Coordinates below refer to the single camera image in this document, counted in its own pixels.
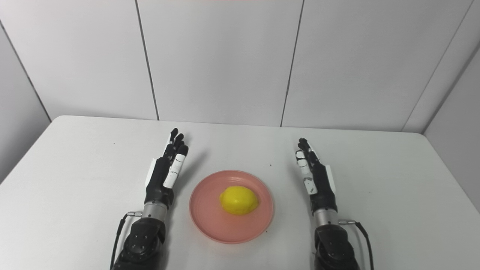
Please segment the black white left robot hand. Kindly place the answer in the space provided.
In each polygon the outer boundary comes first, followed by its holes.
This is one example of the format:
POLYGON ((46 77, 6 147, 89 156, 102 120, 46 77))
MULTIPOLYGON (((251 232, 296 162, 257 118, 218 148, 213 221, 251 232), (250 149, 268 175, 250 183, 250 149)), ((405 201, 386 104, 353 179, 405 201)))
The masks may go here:
POLYGON ((163 154, 151 161, 146 176, 145 204, 160 204, 167 210, 172 206, 173 187, 189 151, 183 139, 184 134, 174 128, 170 132, 163 154))

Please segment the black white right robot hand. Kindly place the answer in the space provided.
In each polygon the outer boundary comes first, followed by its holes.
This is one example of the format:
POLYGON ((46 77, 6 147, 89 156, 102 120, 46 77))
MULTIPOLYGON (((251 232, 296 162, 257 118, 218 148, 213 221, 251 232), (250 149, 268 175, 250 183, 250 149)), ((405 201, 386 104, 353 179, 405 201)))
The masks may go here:
POLYGON ((319 210, 338 211, 335 186, 330 181, 331 168, 322 164, 307 139, 299 138, 295 159, 300 168, 304 186, 310 199, 312 214, 319 210))

